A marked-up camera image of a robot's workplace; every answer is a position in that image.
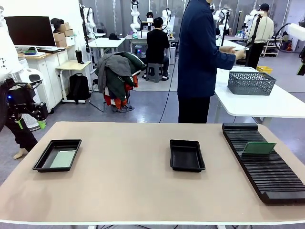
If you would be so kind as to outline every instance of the laboratory room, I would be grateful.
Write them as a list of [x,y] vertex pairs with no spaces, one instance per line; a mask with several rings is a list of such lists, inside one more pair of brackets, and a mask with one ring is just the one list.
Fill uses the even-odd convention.
[[304,0],[0,0],[0,229],[304,229]]

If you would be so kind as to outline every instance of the white wall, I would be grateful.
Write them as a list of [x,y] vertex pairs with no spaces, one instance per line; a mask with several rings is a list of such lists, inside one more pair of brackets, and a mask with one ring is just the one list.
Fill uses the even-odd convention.
[[5,16],[49,16],[70,24],[76,37],[76,48],[81,48],[86,59],[85,40],[78,0],[5,0],[1,1]]
[[[299,21],[302,21],[305,17],[305,0],[291,0],[290,9],[287,16],[287,23],[299,24]],[[293,50],[296,48],[298,39],[295,37],[292,41]]]

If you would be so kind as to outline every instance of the cardboard box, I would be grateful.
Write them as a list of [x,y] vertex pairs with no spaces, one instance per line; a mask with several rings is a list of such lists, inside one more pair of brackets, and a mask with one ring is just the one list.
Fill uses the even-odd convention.
[[67,47],[66,39],[55,43],[56,43],[56,47],[61,47],[61,48]]
[[61,24],[61,26],[58,29],[59,31],[65,31],[65,30],[70,30],[70,25],[68,22]]
[[54,35],[54,39],[56,42],[65,40],[65,34],[63,32],[57,32],[57,33],[54,33],[53,35]]
[[66,37],[66,43],[67,43],[67,46],[75,45],[75,38],[74,38],[74,36]]
[[73,30],[65,30],[65,31],[62,31],[65,33],[65,37],[71,37],[74,35],[73,33]]

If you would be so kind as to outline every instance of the black slotted rack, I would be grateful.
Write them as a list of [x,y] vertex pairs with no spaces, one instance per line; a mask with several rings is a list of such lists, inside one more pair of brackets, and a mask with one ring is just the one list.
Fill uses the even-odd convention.
[[305,185],[275,150],[268,155],[243,154],[248,142],[267,142],[256,124],[223,124],[223,134],[264,203],[305,203]]

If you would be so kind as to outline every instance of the dark blue jacket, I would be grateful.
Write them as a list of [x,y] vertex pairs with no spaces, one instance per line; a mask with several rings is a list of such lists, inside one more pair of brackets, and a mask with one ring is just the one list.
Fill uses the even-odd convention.
[[216,46],[216,32],[210,5],[206,0],[191,0],[181,24],[178,96],[202,98],[214,95],[217,68],[230,70],[235,55]]

